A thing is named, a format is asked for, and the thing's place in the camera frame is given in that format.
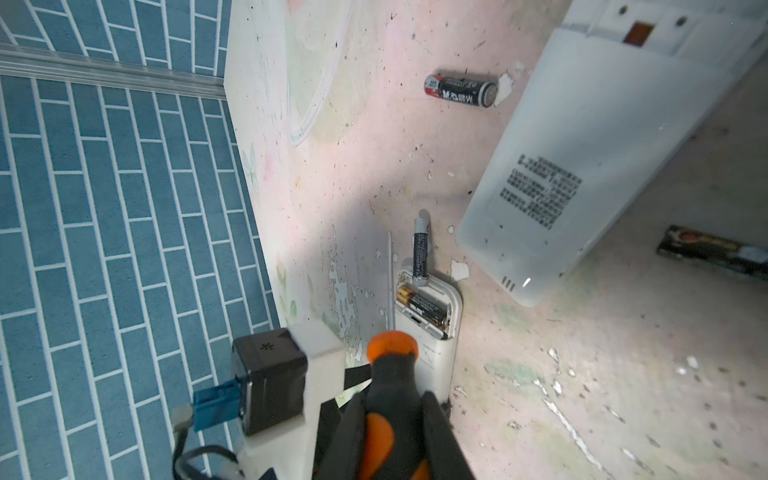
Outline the orange black screwdriver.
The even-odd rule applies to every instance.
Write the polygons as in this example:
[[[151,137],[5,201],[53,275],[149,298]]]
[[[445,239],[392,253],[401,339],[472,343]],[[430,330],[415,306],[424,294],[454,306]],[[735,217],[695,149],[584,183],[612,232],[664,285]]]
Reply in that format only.
[[[369,342],[362,479],[428,479],[423,407],[415,382],[417,341],[390,328]]]

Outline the white air conditioner remote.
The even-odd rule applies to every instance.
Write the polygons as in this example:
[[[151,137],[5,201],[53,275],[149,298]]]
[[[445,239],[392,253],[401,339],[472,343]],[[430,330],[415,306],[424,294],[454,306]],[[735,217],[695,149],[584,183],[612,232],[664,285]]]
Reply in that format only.
[[[575,1],[457,231],[515,302],[540,303],[767,48],[763,1]]]

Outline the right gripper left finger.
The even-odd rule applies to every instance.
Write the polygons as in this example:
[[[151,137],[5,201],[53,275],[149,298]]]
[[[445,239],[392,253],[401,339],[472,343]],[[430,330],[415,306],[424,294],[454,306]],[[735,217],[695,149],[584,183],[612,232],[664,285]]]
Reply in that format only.
[[[365,447],[364,393],[344,405],[335,399],[321,405],[315,448],[315,479],[358,479]]]

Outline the black red AAA battery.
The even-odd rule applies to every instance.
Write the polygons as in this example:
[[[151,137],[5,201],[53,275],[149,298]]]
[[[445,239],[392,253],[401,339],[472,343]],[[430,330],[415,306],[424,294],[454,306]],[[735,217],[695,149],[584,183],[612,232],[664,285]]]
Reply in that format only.
[[[426,77],[424,91],[431,97],[490,108],[495,102],[498,86],[491,81],[458,79],[433,74]]]

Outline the black silver AAA battery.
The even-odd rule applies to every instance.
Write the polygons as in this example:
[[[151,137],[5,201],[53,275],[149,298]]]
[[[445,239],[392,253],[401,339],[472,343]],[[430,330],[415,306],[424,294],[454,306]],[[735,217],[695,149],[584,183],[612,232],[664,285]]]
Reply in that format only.
[[[429,279],[429,220],[419,216],[414,220],[413,235],[413,281],[416,286],[424,286]]]

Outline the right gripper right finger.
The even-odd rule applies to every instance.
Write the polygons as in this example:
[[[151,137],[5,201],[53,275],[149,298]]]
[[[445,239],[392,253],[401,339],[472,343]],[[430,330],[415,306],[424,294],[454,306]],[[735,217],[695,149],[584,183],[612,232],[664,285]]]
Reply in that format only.
[[[422,412],[429,478],[474,480],[475,476],[433,392],[423,394]]]

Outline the grey buttoned remote control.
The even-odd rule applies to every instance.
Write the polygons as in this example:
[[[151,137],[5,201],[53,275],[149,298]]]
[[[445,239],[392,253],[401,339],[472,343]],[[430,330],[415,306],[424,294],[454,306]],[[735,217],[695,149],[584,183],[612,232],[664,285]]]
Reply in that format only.
[[[408,285],[411,289],[447,308],[448,325],[445,330],[435,327],[423,317],[404,306],[397,299],[397,289]],[[443,408],[450,405],[451,383],[463,313],[462,298],[449,283],[430,276],[424,286],[416,286],[412,268],[402,267],[395,280],[394,328],[404,332],[418,343],[415,363],[416,386],[421,393],[433,392]]]

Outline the black gold AAA battery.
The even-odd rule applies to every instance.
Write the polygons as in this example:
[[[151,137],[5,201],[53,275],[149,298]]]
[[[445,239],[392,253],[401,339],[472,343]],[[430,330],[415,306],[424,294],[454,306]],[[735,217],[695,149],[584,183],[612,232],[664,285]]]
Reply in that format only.
[[[767,249],[688,227],[671,225],[656,253],[698,266],[712,267],[732,274],[767,280]]]

